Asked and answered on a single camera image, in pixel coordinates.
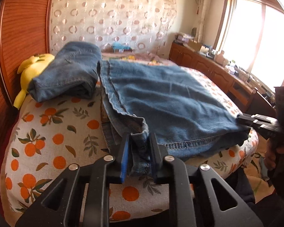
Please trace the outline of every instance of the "jeans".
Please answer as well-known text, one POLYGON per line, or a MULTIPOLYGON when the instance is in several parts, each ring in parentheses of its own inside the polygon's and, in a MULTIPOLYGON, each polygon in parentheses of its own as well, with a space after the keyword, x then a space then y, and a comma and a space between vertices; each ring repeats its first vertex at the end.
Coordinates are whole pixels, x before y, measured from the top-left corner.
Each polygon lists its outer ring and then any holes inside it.
POLYGON ((100 49, 86 42, 69 42, 36 78, 28 92, 38 102, 60 94, 91 98, 101 80, 102 123, 108 147, 114 150, 124 132, 131 133, 128 172, 150 174, 148 135, 169 154, 186 160, 211 155, 242 144, 249 128, 235 118, 191 75, 178 66, 147 66, 101 59, 100 49))

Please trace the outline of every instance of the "window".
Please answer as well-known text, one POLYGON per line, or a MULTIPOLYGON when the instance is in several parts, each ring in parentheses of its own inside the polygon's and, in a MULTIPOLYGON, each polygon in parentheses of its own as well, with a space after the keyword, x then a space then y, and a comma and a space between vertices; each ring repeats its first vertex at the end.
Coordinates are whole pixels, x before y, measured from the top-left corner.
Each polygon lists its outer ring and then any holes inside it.
POLYGON ((217 49, 274 92, 284 80, 284 13, 261 0, 230 0, 217 49))

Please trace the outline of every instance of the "stuffed animal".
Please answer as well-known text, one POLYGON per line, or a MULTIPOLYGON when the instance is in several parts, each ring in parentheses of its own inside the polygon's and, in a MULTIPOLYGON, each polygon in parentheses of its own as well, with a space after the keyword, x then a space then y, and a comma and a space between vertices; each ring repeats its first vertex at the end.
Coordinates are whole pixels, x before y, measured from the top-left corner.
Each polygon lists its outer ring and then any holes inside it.
POLYGON ((14 107, 20 109, 27 92, 29 82, 43 72, 43 70, 52 62, 55 58, 52 54, 40 54, 31 56, 27 60, 24 60, 17 70, 17 74, 21 74, 20 84, 21 91, 16 96, 14 101, 14 107))

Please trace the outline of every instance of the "metal bolt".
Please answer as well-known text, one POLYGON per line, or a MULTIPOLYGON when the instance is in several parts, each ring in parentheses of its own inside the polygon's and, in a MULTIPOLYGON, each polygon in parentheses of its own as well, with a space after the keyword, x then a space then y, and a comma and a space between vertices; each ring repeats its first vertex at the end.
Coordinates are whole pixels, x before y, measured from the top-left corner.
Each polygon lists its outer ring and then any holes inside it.
POLYGON ((77 170, 79 167, 78 167, 78 165, 77 164, 71 164, 71 165, 69 165, 69 167, 68 167, 68 169, 70 169, 71 171, 75 171, 75 170, 77 170))
POLYGON ((211 167, 208 164, 202 164, 200 165, 200 169, 202 171, 208 171, 211 167))
POLYGON ((173 157, 172 155, 167 155, 164 157, 164 160, 168 161, 168 162, 172 162, 175 160, 175 157, 173 157))
POLYGON ((105 161, 112 161, 114 159, 114 157, 112 155, 106 155, 103 158, 105 161))

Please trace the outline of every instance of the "bed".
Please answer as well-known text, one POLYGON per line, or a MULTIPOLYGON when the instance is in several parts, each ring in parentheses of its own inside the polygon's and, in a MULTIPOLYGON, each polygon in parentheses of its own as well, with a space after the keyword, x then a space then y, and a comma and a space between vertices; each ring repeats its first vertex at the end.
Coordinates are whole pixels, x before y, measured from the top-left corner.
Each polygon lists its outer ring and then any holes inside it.
MULTIPOLYGON (((103 54, 103 59, 109 58, 148 65, 175 65, 150 54, 103 54)), ((231 115, 235 117, 240 113, 227 95, 205 75, 182 68, 231 115)), ((11 226, 69 164, 88 165, 108 154, 101 131, 101 121, 107 117, 101 113, 99 93, 98 82, 90 100, 63 95, 37 103, 30 96, 26 97, 19 120, 12 129, 0 173, 2 207, 11 226)), ((194 166, 207 163, 221 177, 227 178, 238 167, 248 166, 257 145, 258 136, 251 129, 248 140, 241 147, 232 146, 209 158, 197 156, 186 163, 194 166)), ((148 176, 128 177, 123 185, 110 185, 109 195, 112 222, 142 218, 168 209, 168 186, 155 185, 148 176)))

